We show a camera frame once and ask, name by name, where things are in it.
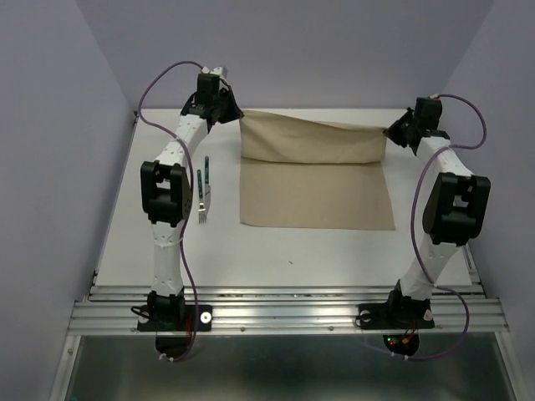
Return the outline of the beige cloth napkin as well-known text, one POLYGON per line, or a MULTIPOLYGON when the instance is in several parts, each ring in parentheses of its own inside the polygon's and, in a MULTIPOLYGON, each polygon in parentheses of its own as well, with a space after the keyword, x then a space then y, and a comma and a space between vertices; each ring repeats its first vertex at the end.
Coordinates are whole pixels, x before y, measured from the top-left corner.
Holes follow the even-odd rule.
POLYGON ((393 231, 383 128, 248 110, 240 220, 272 228, 393 231))

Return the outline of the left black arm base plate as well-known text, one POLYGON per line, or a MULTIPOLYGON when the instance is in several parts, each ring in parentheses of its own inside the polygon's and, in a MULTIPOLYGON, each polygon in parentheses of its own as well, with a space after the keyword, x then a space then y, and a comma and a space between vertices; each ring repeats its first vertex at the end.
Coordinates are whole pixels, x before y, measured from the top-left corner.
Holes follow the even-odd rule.
POLYGON ((186 305, 182 317, 151 317, 148 307, 133 306, 130 311, 138 317, 139 332, 210 332, 213 318, 211 305, 200 305, 196 313, 194 305, 186 305))

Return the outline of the silver fork teal handle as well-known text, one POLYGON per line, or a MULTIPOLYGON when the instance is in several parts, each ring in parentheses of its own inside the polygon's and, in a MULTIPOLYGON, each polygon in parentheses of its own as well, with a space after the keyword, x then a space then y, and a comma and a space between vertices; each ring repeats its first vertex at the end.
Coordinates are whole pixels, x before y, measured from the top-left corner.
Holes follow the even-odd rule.
POLYGON ((204 181, 202 179, 202 173, 201 170, 198 170, 196 172, 197 176, 197 190, 198 190, 198 200, 199 200, 199 206, 198 206, 198 222, 200 224, 204 224, 206 222, 206 202, 205 202, 205 193, 204 193, 204 181))

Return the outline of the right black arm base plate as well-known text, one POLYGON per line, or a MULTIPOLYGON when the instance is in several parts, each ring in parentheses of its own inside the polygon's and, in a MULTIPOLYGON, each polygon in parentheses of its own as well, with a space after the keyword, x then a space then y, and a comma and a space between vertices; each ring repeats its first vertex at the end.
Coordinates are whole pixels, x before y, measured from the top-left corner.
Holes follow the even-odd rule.
POLYGON ((395 307, 387 303, 363 303, 358 305, 355 321, 363 330, 432 329, 433 317, 425 320, 428 307, 395 307))

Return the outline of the silver knife teal handle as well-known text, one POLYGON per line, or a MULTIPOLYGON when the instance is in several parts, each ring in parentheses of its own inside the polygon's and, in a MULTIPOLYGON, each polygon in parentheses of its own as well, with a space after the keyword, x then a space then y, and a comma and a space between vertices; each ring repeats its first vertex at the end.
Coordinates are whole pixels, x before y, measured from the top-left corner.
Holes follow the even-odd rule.
POLYGON ((211 205, 211 185, 210 185, 210 157, 204 159, 204 200, 208 211, 211 205))

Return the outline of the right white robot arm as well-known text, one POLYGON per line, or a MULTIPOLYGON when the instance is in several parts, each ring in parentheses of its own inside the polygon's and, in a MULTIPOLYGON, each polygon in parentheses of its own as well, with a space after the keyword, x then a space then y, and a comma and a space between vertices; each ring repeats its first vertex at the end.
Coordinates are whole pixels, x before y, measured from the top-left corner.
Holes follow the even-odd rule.
POLYGON ((434 289, 447 290, 437 283, 446 264, 481 233, 491 182, 469 170, 456 151, 481 148, 487 140, 487 123, 471 101, 454 94, 434 94, 417 98, 415 107, 408 108, 383 135, 409 148, 423 164, 410 207, 415 260, 399 280, 399 287, 403 297, 427 301, 434 289), (460 101, 475 112, 481 138, 474 145, 454 143, 439 129, 443 99, 460 101))

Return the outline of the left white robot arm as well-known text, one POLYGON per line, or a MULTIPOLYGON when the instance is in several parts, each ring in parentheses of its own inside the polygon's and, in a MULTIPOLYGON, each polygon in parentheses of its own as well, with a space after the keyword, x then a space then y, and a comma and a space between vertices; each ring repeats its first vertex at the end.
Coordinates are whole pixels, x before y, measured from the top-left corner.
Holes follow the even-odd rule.
POLYGON ((145 124, 171 136, 166 147, 140 167, 143 212, 151 223, 154 238, 154 279, 151 297, 182 297, 182 237, 193 206, 192 156, 215 124, 240 119, 227 69, 203 68, 197 76, 196 92, 186 101, 176 130, 150 122, 145 124))

